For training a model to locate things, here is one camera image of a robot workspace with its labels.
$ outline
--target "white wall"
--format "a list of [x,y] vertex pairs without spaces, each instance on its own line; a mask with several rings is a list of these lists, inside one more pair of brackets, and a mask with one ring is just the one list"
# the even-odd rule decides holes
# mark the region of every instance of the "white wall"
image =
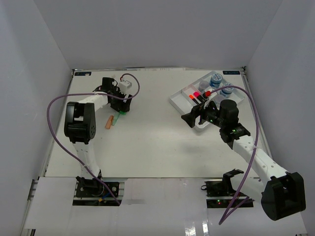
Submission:
[[305,182],[302,213],[315,236],[315,2],[284,0],[248,65],[248,78],[276,161]]
[[282,0],[35,0],[71,68],[247,65]]
[[[46,107],[71,70],[33,0],[0,1],[0,231],[17,236],[32,179],[52,141]],[[54,126],[60,113],[52,109]]]

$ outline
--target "green object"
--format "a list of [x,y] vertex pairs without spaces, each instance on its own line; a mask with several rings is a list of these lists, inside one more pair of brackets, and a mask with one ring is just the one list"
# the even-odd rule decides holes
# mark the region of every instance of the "green object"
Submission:
[[120,116],[120,113],[116,112],[112,121],[112,126],[114,126]]

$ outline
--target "plastic container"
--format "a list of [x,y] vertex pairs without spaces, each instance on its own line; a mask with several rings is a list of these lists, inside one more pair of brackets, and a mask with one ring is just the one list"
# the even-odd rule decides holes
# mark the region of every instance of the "plastic container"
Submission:
[[222,79],[223,79],[223,77],[221,74],[215,73],[211,76],[209,84],[211,87],[214,87],[217,89],[220,86]]
[[203,93],[207,87],[209,87],[209,83],[208,83],[207,81],[202,80],[202,81],[200,81],[200,83],[199,83],[198,90],[199,90],[201,93]]
[[[233,84],[231,84],[231,83],[225,83],[225,84],[223,85],[223,87],[224,87],[224,86],[231,86],[231,85],[233,85]],[[233,93],[233,89],[234,89],[234,88],[223,88],[223,89],[220,90],[220,94],[221,94],[222,96],[226,97],[226,98],[229,98],[230,95]]]

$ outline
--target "black label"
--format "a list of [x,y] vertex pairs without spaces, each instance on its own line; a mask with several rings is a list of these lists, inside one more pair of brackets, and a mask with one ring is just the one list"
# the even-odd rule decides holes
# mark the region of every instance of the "black label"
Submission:
[[74,76],[90,76],[92,72],[75,72]]
[[240,75],[238,70],[224,70],[223,75]]

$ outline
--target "white tray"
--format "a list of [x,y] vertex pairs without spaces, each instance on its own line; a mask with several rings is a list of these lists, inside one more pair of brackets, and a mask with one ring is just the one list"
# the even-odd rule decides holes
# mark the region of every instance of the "white tray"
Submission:
[[[189,98],[190,94],[193,94],[194,92],[198,91],[198,87],[199,87],[199,83],[204,80],[207,82],[210,82],[211,76],[213,74],[217,73],[216,71],[211,71],[210,73],[204,75],[203,77],[201,77],[200,79],[196,80],[195,82],[191,83],[190,85],[188,85],[187,87],[179,90],[178,92],[176,92],[175,94],[170,96],[170,103],[173,105],[173,107],[175,107],[175,109],[181,114],[187,114],[190,113],[191,109],[193,106],[195,106],[196,104],[194,103],[194,101],[192,101]],[[228,81],[223,77],[222,82],[220,84],[220,87],[223,86],[224,83],[228,83]],[[213,91],[214,88],[212,87],[208,87],[206,89],[206,91]],[[220,103],[222,100],[227,99],[226,97],[222,96],[219,92],[215,92],[213,94],[211,94],[210,96],[210,100],[213,100],[215,102],[215,104],[217,105],[217,107],[219,108]],[[240,103],[241,101],[244,100],[244,96],[237,90],[234,89],[233,93],[230,95],[230,97],[228,99],[234,100],[237,104]],[[201,132],[202,130],[204,130],[210,123],[209,122],[204,122],[203,124],[199,125],[199,118],[196,118],[196,123],[195,123],[195,129],[199,132]]]

